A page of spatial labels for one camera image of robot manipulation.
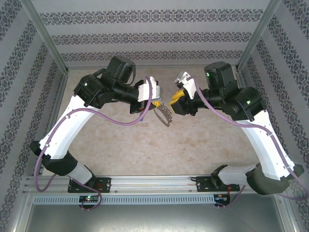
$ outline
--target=patterned wall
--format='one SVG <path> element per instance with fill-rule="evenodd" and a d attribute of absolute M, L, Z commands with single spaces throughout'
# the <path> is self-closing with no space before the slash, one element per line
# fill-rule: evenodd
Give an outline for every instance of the patterned wall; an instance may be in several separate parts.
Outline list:
<path fill-rule="evenodd" d="M 0 232 L 33 174 L 29 143 L 49 128 L 62 73 L 18 0 L 0 1 Z"/>
<path fill-rule="evenodd" d="M 269 0 L 34 0 L 69 68 L 237 64 Z"/>
<path fill-rule="evenodd" d="M 309 183 L 309 0 L 283 0 L 243 71 L 263 95 L 287 154 L 305 168 Z M 292 182 L 291 195 L 303 190 Z M 308 201 L 293 202 L 301 231 L 309 231 Z"/>

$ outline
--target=black mounting bracket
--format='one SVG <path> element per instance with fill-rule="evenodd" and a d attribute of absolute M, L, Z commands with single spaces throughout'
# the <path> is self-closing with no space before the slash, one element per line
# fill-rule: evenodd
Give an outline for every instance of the black mounting bracket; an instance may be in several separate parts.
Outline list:
<path fill-rule="evenodd" d="M 211 176 L 197 176 L 192 177 L 192 181 L 196 182 L 198 192 L 228 192 L 228 186 L 230 186 L 231 192 L 240 191 L 239 185 L 220 185 L 220 188 L 216 187 L 212 181 Z"/>
<path fill-rule="evenodd" d="M 96 182 L 92 187 L 100 193 L 109 193 L 111 190 L 112 179 L 109 177 L 96 177 Z M 68 193 L 93 193 L 93 191 L 80 186 L 70 179 Z"/>

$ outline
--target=metal profile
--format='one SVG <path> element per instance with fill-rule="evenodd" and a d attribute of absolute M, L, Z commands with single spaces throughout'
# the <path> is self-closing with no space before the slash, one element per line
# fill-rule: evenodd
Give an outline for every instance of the metal profile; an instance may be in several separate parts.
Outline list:
<path fill-rule="evenodd" d="M 102 195 L 102 203 L 108 205 L 149 205 L 149 204 L 214 204 L 213 194 L 201 195 Z M 79 196 L 38 195 L 34 205 L 77 205 Z"/>
<path fill-rule="evenodd" d="M 166 175 L 166 176 L 108 176 L 112 179 L 110 193 L 106 195 L 195 195 L 195 194 L 225 194 L 222 192 L 198 192 L 196 182 L 191 180 L 188 175 Z M 39 176 L 38 184 L 43 188 L 50 176 Z M 77 196 L 80 193 L 68 193 L 69 178 L 66 176 L 57 176 L 52 184 L 44 192 L 44 195 L 71 195 Z M 34 177 L 28 176 L 24 194 L 42 195 L 34 187 Z M 251 188 L 246 188 L 244 193 L 255 193 Z"/>
<path fill-rule="evenodd" d="M 239 62 L 238 62 L 238 70 L 243 70 L 245 67 L 252 51 L 254 50 L 257 42 L 261 38 L 264 30 L 267 27 L 267 24 L 269 23 L 270 19 L 274 15 L 276 9 L 278 8 L 279 4 L 281 3 L 281 0 L 270 0 L 267 8 L 264 11 L 264 14 L 261 17 L 261 20 L 259 21 L 258 25 L 256 26 L 251 38 L 249 39 L 249 42 L 243 51 Z"/>
<path fill-rule="evenodd" d="M 49 52 L 57 63 L 58 67 L 61 69 L 62 73 L 66 73 L 68 67 L 66 66 L 60 52 L 58 51 L 52 37 L 48 33 L 48 30 L 43 23 L 39 13 L 35 9 L 32 0 L 21 0 L 22 6 L 25 8 L 29 18 L 31 19 L 33 25 L 41 36 L 43 42 L 46 44 Z"/>
<path fill-rule="evenodd" d="M 286 232 L 300 232 L 291 201 L 278 195 L 274 195 L 279 215 Z"/>

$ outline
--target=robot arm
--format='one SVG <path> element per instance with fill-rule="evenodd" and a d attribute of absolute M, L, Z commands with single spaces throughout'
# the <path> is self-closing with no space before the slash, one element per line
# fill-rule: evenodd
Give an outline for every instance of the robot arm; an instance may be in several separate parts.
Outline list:
<path fill-rule="evenodd" d="M 92 109 L 98 111 L 106 103 L 125 102 L 130 104 L 130 113 L 138 113 L 144 110 L 149 99 L 148 81 L 139 81 L 135 86 L 126 84 L 130 75 L 135 77 L 135 64 L 124 57 L 113 57 L 106 69 L 101 69 L 94 74 L 84 76 L 74 89 L 68 107 L 60 117 L 63 117 L 75 109 Z M 152 101 L 160 99 L 160 86 L 150 77 L 152 84 Z M 47 149 L 42 158 L 42 164 L 53 173 L 63 176 L 68 175 L 82 184 L 92 187 L 96 181 L 94 174 L 84 165 L 79 163 L 68 151 L 68 148 L 76 135 L 91 118 L 93 113 L 78 111 L 65 120 L 55 132 L 51 142 L 47 145 L 51 131 L 40 141 L 30 144 L 31 150 L 39 155 L 42 149 Z"/>
<path fill-rule="evenodd" d="M 275 136 L 289 167 L 300 176 L 304 169 L 295 165 L 285 153 L 269 120 L 266 106 L 259 92 L 252 87 L 239 89 L 232 68 L 224 62 L 217 62 L 204 68 L 209 89 L 202 90 L 203 96 L 217 110 L 232 117 L 239 124 L 255 124 L 269 129 Z M 175 80 L 181 88 L 170 103 L 175 113 L 194 116 L 199 108 L 207 108 L 202 102 L 194 79 L 186 72 L 179 73 Z M 212 174 L 212 182 L 218 188 L 221 184 L 250 185 L 262 195 L 283 192 L 293 177 L 285 168 L 283 161 L 270 136 L 259 128 L 242 128 L 248 136 L 259 158 L 257 165 L 231 167 L 222 165 Z"/>

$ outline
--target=cable clip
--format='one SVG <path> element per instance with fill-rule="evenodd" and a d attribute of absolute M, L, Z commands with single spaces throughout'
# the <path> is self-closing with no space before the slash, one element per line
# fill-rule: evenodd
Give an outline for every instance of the cable clip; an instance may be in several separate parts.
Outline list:
<path fill-rule="evenodd" d="M 292 170 L 293 166 L 291 164 L 288 167 L 284 166 L 284 169 L 288 169 L 288 168 Z"/>

